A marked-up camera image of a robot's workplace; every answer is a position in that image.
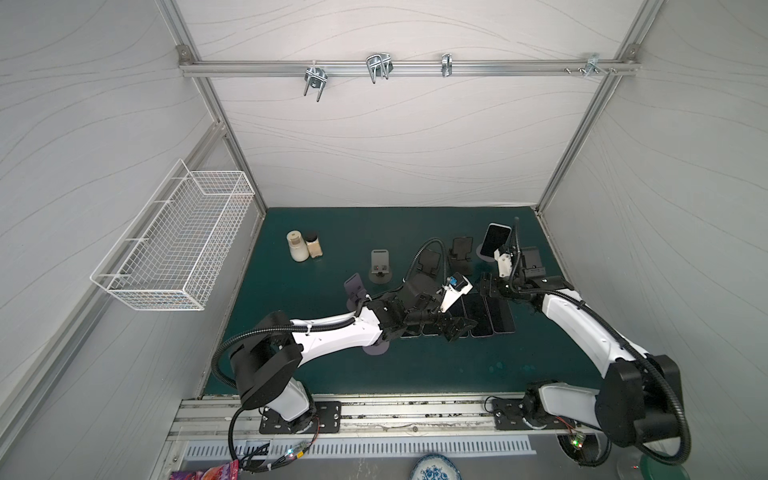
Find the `phone with cracked screen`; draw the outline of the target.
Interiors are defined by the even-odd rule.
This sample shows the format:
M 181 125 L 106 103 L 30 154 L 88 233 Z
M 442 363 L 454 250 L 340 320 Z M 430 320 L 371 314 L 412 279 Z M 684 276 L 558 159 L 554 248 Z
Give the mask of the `phone with cracked screen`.
M 470 335 L 473 338 L 486 338 L 493 335 L 487 302 L 482 295 L 474 293 L 465 296 L 464 308 L 466 317 L 476 322 L 476 325 L 470 330 Z

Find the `phone with purple frame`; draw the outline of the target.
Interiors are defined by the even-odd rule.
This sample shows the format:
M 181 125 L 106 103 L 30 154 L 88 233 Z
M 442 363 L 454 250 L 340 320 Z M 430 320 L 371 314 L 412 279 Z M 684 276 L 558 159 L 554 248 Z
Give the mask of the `phone with purple frame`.
M 487 297 L 485 301 L 493 333 L 514 334 L 516 325 L 508 301 L 496 297 Z

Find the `phone with white frame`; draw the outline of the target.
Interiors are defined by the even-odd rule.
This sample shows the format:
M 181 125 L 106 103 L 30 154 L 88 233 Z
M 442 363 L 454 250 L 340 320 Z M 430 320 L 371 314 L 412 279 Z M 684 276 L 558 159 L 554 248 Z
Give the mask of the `phone with white frame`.
M 482 253 L 490 256 L 494 254 L 495 250 L 502 249 L 506 245 L 511 233 L 512 228 L 508 225 L 490 223 L 480 244 L 482 245 Z

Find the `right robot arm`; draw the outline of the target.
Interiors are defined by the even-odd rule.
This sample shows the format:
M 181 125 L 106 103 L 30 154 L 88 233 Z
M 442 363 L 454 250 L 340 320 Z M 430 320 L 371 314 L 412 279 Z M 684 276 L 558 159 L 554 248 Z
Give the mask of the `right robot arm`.
M 692 437 L 678 365 L 628 340 L 565 278 L 530 263 L 537 249 L 481 246 L 477 254 L 497 265 L 488 279 L 491 292 L 540 311 L 575 342 L 602 378 L 599 388 L 556 380 L 532 384 L 519 404 L 526 424 L 543 429 L 546 421 L 563 417 L 601 431 L 619 447 L 636 447 L 666 464 L 683 462 Z

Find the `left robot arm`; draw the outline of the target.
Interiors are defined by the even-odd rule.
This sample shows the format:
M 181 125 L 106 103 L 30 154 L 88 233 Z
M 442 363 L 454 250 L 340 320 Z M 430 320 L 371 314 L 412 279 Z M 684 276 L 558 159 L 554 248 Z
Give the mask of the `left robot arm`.
M 315 407 L 305 386 L 294 378 L 302 365 L 338 351 L 390 343 L 411 327 L 429 325 L 453 341 L 476 325 L 450 313 L 471 290 L 460 273 L 448 276 L 441 286 L 417 274 L 393 291 L 358 300 L 341 315 L 291 320 L 276 311 L 255 329 L 225 341 L 212 360 L 212 373 L 237 390 L 243 410 L 267 407 L 284 421 L 303 425 Z

